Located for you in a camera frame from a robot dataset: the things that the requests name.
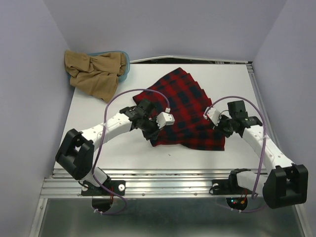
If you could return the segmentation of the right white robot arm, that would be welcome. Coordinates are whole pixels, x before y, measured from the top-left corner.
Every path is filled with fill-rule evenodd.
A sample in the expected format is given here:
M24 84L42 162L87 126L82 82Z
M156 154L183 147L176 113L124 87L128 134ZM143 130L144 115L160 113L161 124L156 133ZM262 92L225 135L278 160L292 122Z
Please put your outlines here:
M259 157L258 171L234 169L228 179L212 180L212 195L262 196L271 209L303 204L307 200L308 170L295 164L267 135L266 125L256 116L250 117L244 101L228 104L229 115L210 107L204 118L213 123L215 130L225 137L238 134Z

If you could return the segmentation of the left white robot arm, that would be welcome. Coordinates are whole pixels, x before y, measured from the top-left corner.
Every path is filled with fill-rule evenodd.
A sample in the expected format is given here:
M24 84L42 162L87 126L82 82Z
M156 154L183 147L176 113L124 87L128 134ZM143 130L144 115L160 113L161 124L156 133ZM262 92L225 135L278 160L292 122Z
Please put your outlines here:
M85 181L86 189L92 188L98 194L110 189L110 177L93 164L94 152L100 153L100 146L113 138L140 129L147 140L157 138L161 128L157 117L152 116L155 104L147 99L132 107L125 107L106 122L92 128L69 130L61 142L55 161L75 180Z

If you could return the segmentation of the red plaid skirt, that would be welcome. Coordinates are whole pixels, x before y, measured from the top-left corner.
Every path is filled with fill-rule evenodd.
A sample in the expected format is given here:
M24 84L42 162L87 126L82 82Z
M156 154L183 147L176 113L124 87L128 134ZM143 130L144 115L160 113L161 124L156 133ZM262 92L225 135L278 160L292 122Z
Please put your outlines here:
M169 101L175 118L173 125L165 126L157 139L150 141L153 147L180 144L194 150L224 151L225 136L213 130L212 123L203 118L205 109L212 104L211 99L182 68L166 74L133 100L139 104L144 98L155 104L154 115L162 112Z

